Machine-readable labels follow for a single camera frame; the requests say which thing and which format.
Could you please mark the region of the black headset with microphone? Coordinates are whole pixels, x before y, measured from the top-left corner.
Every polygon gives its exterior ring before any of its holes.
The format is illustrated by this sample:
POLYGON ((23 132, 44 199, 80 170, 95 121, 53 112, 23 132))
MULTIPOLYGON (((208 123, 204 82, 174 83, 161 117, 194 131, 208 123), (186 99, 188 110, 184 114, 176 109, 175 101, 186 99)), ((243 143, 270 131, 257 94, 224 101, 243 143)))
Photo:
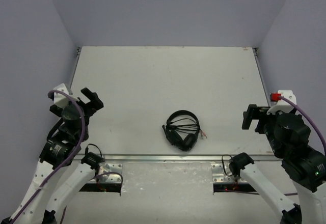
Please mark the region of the black headset with microphone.
POLYGON ((168 142, 181 151, 190 151, 199 136, 206 136, 195 114, 188 110, 178 110, 172 113, 162 125, 168 142))

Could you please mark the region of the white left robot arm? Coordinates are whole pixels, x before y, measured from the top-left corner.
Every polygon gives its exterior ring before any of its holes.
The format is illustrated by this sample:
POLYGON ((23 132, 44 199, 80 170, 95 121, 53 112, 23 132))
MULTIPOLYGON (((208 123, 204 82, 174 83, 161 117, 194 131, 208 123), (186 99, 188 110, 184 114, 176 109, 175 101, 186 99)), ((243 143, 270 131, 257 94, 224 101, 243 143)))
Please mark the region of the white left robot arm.
POLYGON ((89 102, 73 96, 64 84, 48 93, 53 101, 49 110, 59 120, 48 134, 22 202, 2 223, 42 223, 44 218, 55 215, 54 210, 47 209, 48 203, 59 180, 80 152, 81 144, 89 138, 90 117, 104 107, 97 93, 88 88, 81 89, 81 93, 89 102))

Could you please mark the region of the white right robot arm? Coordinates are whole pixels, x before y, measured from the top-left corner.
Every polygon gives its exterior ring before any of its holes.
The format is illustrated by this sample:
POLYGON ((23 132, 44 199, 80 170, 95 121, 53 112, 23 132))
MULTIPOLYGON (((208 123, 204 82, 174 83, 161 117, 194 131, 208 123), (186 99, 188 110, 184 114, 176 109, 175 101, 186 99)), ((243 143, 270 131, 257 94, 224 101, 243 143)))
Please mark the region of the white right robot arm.
POLYGON ((274 155, 292 180, 299 204, 278 190, 247 153, 229 160, 233 176, 247 181, 273 210, 280 223, 325 223, 325 155, 308 145, 310 128, 292 111, 268 114, 268 107, 250 104, 243 112, 242 129, 258 120, 255 131, 264 134, 274 155))

